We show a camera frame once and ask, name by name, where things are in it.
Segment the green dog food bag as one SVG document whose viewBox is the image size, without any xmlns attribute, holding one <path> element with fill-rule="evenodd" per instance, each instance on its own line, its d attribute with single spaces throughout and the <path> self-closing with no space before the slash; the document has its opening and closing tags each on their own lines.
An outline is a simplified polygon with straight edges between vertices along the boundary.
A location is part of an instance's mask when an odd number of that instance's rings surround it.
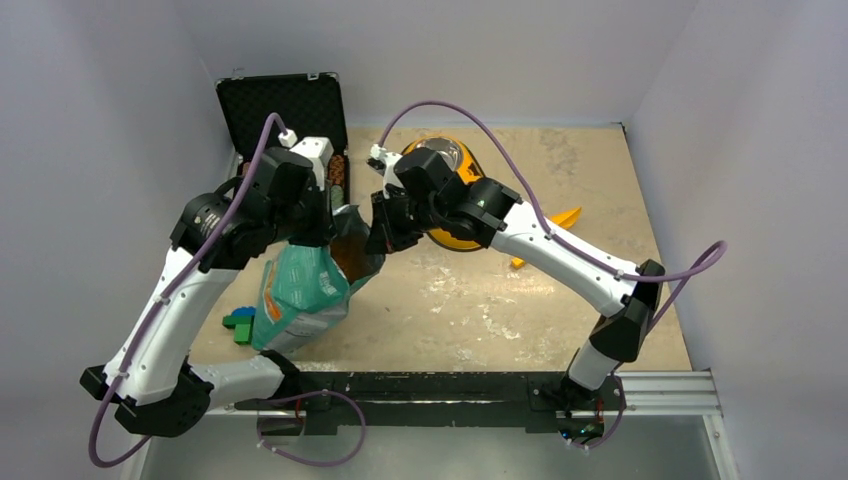
<svg viewBox="0 0 848 480">
<path fill-rule="evenodd" d="M 257 351 L 289 354 L 322 336 L 348 315 L 351 298 L 382 269 L 369 255 L 370 228 L 356 205 L 334 211 L 336 236 L 323 247 L 285 246 L 266 262 L 252 324 Z"/>
</svg>

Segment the yellow plastic scoop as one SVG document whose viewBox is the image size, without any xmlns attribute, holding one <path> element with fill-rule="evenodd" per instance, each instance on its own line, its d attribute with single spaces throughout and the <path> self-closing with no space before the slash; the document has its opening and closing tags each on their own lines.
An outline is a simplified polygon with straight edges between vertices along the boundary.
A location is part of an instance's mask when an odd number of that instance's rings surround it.
<svg viewBox="0 0 848 480">
<path fill-rule="evenodd" d="M 576 207 L 553 215 L 552 217 L 549 217 L 549 220 L 551 220 L 557 226 L 568 230 L 578 221 L 581 213 L 582 208 Z M 514 270 L 519 270 L 523 268 L 525 264 L 526 261 L 519 257 L 512 257 L 510 261 L 510 266 Z"/>
</svg>

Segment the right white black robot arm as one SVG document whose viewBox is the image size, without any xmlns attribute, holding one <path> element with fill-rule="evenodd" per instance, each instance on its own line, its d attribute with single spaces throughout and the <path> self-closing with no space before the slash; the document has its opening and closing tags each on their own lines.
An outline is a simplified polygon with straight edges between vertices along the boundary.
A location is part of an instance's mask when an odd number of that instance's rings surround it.
<svg viewBox="0 0 848 480">
<path fill-rule="evenodd" d="M 561 381 L 569 404 L 588 405 L 611 372 L 637 359 L 659 308 L 661 288 L 649 280 L 664 274 L 659 263 L 609 255 L 537 215 L 531 202 L 496 180 L 464 182 L 437 151 L 421 147 L 400 155 L 373 145 L 368 164 L 383 187 L 371 197 L 367 253 L 400 252 L 441 229 L 524 260 L 599 313 Z"/>
</svg>

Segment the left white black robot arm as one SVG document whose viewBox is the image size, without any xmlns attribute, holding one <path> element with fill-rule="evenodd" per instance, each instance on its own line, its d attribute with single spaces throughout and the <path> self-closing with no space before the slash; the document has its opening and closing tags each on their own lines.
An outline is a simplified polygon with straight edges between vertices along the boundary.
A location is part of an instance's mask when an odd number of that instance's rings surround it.
<svg viewBox="0 0 848 480">
<path fill-rule="evenodd" d="M 187 203 L 171 233 L 160 280 L 120 351 L 87 368 L 83 388 L 115 405 L 128 432 L 173 438 L 210 409 L 264 400 L 284 409 L 297 399 L 295 367 L 280 354 L 191 364 L 190 347 L 212 307 L 248 262 L 291 240 L 325 246 L 334 234 L 325 168 L 333 148 L 307 137 L 271 147 L 254 177 L 232 178 Z"/>
</svg>

